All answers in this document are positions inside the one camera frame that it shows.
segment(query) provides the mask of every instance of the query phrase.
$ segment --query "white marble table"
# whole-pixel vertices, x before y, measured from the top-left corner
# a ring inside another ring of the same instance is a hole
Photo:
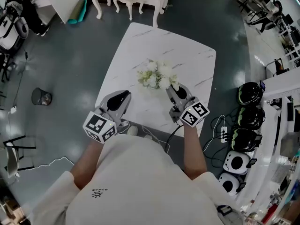
[[[103,97],[117,90],[129,90],[132,100],[122,117],[160,131],[177,127],[169,116],[172,103],[165,90],[149,90],[137,81],[137,71],[151,60],[172,64],[178,81],[208,104],[216,51],[186,37],[150,26],[131,23],[107,71],[95,107]],[[197,125],[201,130],[203,122]],[[183,129],[176,135],[183,136]]]

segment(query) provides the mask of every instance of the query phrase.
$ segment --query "white flower bouquet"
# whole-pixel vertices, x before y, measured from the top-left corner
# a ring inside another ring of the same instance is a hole
[[[145,71],[138,71],[139,83],[151,89],[167,89],[171,85],[179,90],[177,75],[172,74],[172,68],[165,62],[149,60]]]

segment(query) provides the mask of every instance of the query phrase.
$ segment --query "dark gray floor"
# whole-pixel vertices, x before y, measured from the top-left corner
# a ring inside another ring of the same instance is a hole
[[[237,106],[236,88],[245,81],[249,54],[243,21],[236,0],[169,0],[169,4],[172,6],[158,18],[159,28],[217,51],[209,102],[211,113],[205,120],[200,136],[201,143],[205,144],[212,136],[211,120],[228,114]],[[118,14],[114,7],[103,5],[102,10],[101,20],[96,19],[97,12],[92,5],[85,20],[78,25],[64,25],[55,17],[45,37],[31,34],[23,46],[29,55],[26,66],[24,51],[20,50],[16,59],[17,70],[3,88],[7,98],[0,101],[6,109],[12,107],[21,76],[17,71],[25,69],[17,96],[17,112],[9,115],[11,128],[7,111],[0,113],[0,119],[3,140],[9,134],[10,137],[26,134],[29,138],[16,144],[37,147],[34,151],[25,151],[26,158],[21,166],[48,164],[63,156],[75,162],[87,146],[89,139],[82,124],[88,112],[94,109],[107,69],[130,24],[124,5],[121,5]],[[152,9],[144,9],[142,15],[137,7],[133,9],[133,22],[152,25],[152,17]],[[50,106],[31,104],[31,93],[35,87],[53,94]],[[168,137],[163,133],[155,135],[161,140]],[[222,146],[216,139],[206,154],[211,156]],[[182,166],[182,138],[172,140],[169,154],[175,163]],[[216,157],[224,159],[224,156],[225,150]],[[4,170],[6,162],[5,151],[1,151],[0,171],[4,178],[7,177]],[[212,167],[209,160],[207,162],[209,170],[218,176],[222,169]],[[64,170],[70,168],[67,161],[61,164],[44,168],[43,171],[21,172],[19,182],[10,186],[18,202],[30,209],[43,191]]]

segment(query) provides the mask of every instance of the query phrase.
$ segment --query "trash can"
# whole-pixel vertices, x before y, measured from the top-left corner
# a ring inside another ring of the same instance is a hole
[[[31,101],[34,105],[48,106],[52,101],[52,95],[50,92],[35,88],[31,95]]]

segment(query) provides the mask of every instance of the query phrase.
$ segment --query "black helmet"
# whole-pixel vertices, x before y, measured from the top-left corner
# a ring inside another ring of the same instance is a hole
[[[260,86],[255,82],[248,82],[239,87],[238,103],[243,106],[258,105],[263,97],[264,84]]]
[[[262,108],[241,107],[238,113],[238,125],[241,128],[257,130],[264,122],[265,114]]]
[[[251,152],[258,147],[262,136],[246,128],[237,128],[233,131],[231,148],[237,152]]]

